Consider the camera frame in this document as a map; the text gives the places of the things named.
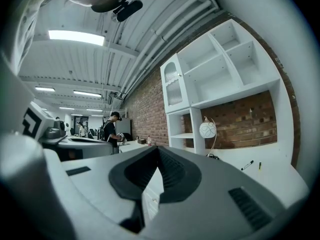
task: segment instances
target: fluorescent ceiling light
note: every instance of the fluorescent ceiling light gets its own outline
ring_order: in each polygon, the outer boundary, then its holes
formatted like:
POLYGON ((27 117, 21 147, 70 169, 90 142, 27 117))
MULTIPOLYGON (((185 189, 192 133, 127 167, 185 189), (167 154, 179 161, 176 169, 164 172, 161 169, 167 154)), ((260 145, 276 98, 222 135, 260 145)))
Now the fluorescent ceiling light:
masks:
POLYGON ((72 108, 72 107, 59 107, 60 109, 62 109, 62 110, 75 110, 74 108, 72 108))
POLYGON ((56 91, 54 88, 51 88, 51 87, 36 86, 35 89, 38 91, 47 91, 47 92, 55 92, 56 91))
POLYGON ((98 112, 102 112, 101 109, 89 109, 89 108, 87 108, 86 110, 88 110, 88 111, 98 111, 98 112))
POLYGON ((79 91, 79 90, 74 90, 73 93, 101 98, 101 94, 98 94, 98 93, 91 93, 91 92, 85 92, 85 91, 79 91))
POLYGON ((103 46, 105 40, 105 37, 101 35, 65 30, 49 30, 49 37, 50 39, 79 41, 98 46, 103 46))

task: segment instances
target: white ceiling beam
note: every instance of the white ceiling beam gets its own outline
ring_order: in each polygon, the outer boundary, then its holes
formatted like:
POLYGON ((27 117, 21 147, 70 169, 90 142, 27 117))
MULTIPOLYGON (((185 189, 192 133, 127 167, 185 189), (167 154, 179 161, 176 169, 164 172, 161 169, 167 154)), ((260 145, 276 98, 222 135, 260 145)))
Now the white ceiling beam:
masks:
MULTIPOLYGON (((104 41, 103 46, 99 46, 99 45, 95 45, 92 43, 86 43, 86 42, 78 42, 78 41, 70 41, 70 40, 51 40, 48 39, 48 37, 40 37, 40 36, 35 36, 33 38, 33 42, 32 45, 33 46, 43 46, 43 45, 54 45, 54 44, 76 44, 76 45, 83 45, 83 46, 94 46, 97 49, 103 49, 104 51, 108 50, 108 45, 109 42, 108 41, 104 41)), ((138 51, 135 51, 133 49, 127 48, 125 46, 122 46, 120 44, 117 43, 111 43, 110 47, 109 47, 109 51, 111 53, 115 53, 115 54, 119 54, 122 56, 126 56, 129 57, 131 59, 136 59, 139 55, 138 51)))
POLYGON ((84 82, 84 81, 76 81, 76 80, 67 80, 67 79, 56 79, 56 78, 41 78, 41 77, 28 77, 28 76, 20 76, 20 79, 26 83, 42 83, 42 84, 59 84, 59 85, 68 85, 79 87, 88 87, 94 88, 97 90, 104 91, 112 91, 112 92, 120 92, 120 87, 111 86, 111 85, 103 85, 101 83, 94 82, 84 82))
POLYGON ((74 101, 74 102, 90 102, 90 103, 99 103, 102 104, 101 99, 93 99, 93 98, 86 98, 86 97, 68 97, 68 96, 60 96, 54 94, 36 94, 35 98, 38 100, 42 99, 55 99, 55 100, 63 100, 63 101, 74 101))

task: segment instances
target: white desk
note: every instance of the white desk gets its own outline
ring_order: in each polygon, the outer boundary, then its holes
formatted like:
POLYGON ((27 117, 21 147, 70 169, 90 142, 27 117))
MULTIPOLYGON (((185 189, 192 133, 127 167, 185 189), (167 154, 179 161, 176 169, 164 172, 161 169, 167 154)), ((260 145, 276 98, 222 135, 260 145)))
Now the white desk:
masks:
MULTIPOLYGON (((185 148, 185 150, 194 152, 193 148, 185 148)), ((307 184, 288 160, 282 157, 277 143, 255 147, 214 149, 213 153, 220 160, 239 170, 253 160, 253 164, 242 172, 273 193, 286 208, 309 194, 307 184)))
POLYGON ((123 153, 123 152, 127 152, 127 151, 131 151, 131 150, 136 150, 136 149, 140 149, 140 148, 144 148, 147 147, 148 144, 139 144, 137 143, 135 140, 133 141, 128 141, 127 145, 120 145, 119 146, 119 152, 123 153))

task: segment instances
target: ceiling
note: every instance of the ceiling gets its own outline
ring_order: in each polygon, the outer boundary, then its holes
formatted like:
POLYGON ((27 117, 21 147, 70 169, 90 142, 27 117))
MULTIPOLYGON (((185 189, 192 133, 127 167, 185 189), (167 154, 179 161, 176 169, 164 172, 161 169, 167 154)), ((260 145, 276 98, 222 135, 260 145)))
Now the ceiling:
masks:
MULTIPOLYGON (((19 72, 19 77, 34 93, 35 102, 47 109, 74 108, 73 113, 103 108, 108 114, 112 106, 118 108, 121 99, 115 97, 121 95, 121 89, 122 93, 128 91, 124 84, 130 82, 129 73, 136 58, 154 32, 189 0, 141 1, 143 8, 121 23, 112 20, 112 12, 96 13, 90 7, 68 0, 50 0, 41 6, 33 43, 19 72), (102 35, 105 42, 103 46, 98 46, 78 41, 50 40, 48 30, 102 35), (55 92, 37 91, 36 86, 53 87, 55 92), (102 98, 77 95, 74 90, 99 93, 102 98)), ((201 3, 203 0, 186 8, 164 30, 163 35, 201 3)), ((205 8, 200 13, 213 7, 205 8)), ((153 47, 151 45, 143 54, 140 64, 153 47)))

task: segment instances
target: white wall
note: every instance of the white wall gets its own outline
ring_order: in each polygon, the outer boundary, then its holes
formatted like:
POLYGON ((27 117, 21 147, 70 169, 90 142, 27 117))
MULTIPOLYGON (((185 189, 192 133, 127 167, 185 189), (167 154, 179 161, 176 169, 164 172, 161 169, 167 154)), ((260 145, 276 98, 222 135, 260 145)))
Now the white wall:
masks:
POLYGON ((89 129, 98 129, 99 127, 102 126, 102 117, 89 116, 88 125, 89 125, 89 129))
POLYGON ((311 186, 320 163, 320 59, 315 37, 290 0, 217 0, 274 50, 289 76, 300 113, 297 171, 311 186))
POLYGON ((46 111, 50 116, 52 116, 54 119, 56 119, 56 117, 59 117, 60 120, 65 120, 66 117, 66 113, 60 110, 50 110, 48 109, 46 111))

